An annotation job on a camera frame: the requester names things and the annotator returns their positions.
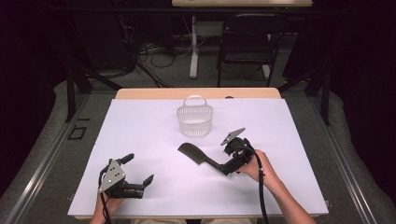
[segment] office chair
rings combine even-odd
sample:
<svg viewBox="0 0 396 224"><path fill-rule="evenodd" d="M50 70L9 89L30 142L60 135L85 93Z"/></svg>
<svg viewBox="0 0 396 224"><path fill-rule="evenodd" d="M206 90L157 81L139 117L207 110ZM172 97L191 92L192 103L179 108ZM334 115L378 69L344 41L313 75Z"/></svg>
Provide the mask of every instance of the office chair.
<svg viewBox="0 0 396 224"><path fill-rule="evenodd" d="M257 64L260 66L258 70L262 70L265 64L269 65L266 83L266 87L269 87L279 41L287 29L288 20L276 14L239 13L228 18L221 28L218 87L220 81L226 79L221 77L222 63Z"/></svg>

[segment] white table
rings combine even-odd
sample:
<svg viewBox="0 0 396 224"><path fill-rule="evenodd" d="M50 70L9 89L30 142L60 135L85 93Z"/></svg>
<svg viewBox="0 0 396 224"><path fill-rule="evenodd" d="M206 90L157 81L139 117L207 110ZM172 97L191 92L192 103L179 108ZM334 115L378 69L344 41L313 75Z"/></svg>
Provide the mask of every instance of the white table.
<svg viewBox="0 0 396 224"><path fill-rule="evenodd" d="M178 128L177 108L191 94L203 95L214 108L212 130L204 137L189 138ZM223 99L228 95L235 98ZM99 172L109 159L134 153L134 159L121 166L126 181L141 184L152 174L154 180L143 199L124 200L114 217L260 217L256 181L244 174L227 177L177 151L190 142L214 161L225 163L230 158L220 143L228 132L242 127L246 130L240 137L265 150L302 207L312 216L328 214L288 106L279 98L272 88L120 90L108 109L68 215L91 217ZM268 216L280 216L267 189L264 198Z"/></svg>
<svg viewBox="0 0 396 224"><path fill-rule="evenodd" d="M174 7L311 7L312 0L172 0ZM209 30L219 34L219 23L208 25ZM191 22L192 55L190 78L197 78L198 48L197 48L197 20L192 16ZM268 66L263 68L264 74L269 74Z"/></svg>

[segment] human arm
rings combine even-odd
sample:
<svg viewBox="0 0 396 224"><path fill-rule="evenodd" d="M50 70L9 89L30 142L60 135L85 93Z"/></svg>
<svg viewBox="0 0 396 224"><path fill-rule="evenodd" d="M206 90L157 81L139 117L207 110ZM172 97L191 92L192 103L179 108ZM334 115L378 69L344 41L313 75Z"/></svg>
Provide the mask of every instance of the human arm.
<svg viewBox="0 0 396 224"><path fill-rule="evenodd" d="M273 194L287 223L316 223L316 221L311 216L309 216L308 213L293 198L284 183L279 179L265 153L260 150L256 150L256 153L259 156L260 161L262 162L262 169L265 173L263 184ZM252 158L252 160L250 160L248 164L239 168L238 171L249 175L256 181L259 181L259 165L256 158Z"/></svg>
<svg viewBox="0 0 396 224"><path fill-rule="evenodd" d="M121 203L122 203L123 199L114 199L114 198L110 198L108 199L107 203L106 203L106 207L108 210L108 213L110 214L110 217L112 217L116 211L119 209ZM102 200L100 198L100 194L97 195L96 198L96 206L95 206L95 211L93 212L93 216L91 219L91 224L104 224L106 223L106 219L104 216L104 211L103 211L103 204L102 204Z"/></svg>

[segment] white basket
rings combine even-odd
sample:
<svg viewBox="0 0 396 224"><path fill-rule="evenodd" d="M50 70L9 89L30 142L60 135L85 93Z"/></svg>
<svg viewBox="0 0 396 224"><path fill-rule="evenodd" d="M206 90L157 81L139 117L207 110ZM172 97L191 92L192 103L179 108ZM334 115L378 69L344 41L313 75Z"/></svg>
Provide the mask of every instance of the white basket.
<svg viewBox="0 0 396 224"><path fill-rule="evenodd" d="M202 105L187 105L188 100L204 100ZM177 110L177 118L182 133L189 137L199 137L212 129L213 108L200 95L191 95Z"/></svg>

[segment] chair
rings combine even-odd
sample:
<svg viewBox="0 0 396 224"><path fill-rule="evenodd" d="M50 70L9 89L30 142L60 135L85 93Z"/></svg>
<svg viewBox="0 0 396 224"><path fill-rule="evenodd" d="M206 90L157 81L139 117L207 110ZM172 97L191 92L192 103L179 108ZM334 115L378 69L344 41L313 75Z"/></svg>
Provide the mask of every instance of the chair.
<svg viewBox="0 0 396 224"><path fill-rule="evenodd" d="M269 87L279 41L287 29L288 20L276 14L239 13L228 18L221 28L218 87L220 81L225 79L221 77L223 63L257 64L260 66L258 70L262 70L265 64L269 65L266 83Z"/></svg>

